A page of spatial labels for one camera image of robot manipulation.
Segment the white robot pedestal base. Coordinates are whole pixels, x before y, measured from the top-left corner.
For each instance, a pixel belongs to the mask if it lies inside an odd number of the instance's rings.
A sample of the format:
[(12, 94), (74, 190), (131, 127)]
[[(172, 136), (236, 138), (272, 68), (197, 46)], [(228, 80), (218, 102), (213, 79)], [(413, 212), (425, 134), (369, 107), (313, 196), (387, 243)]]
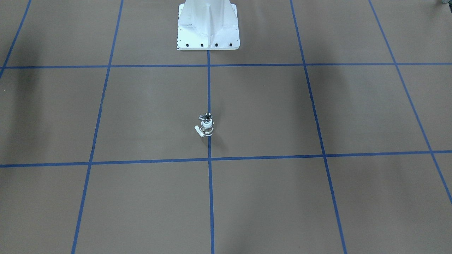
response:
[(240, 48), (237, 6), (229, 0), (186, 0), (178, 10), (178, 50)]

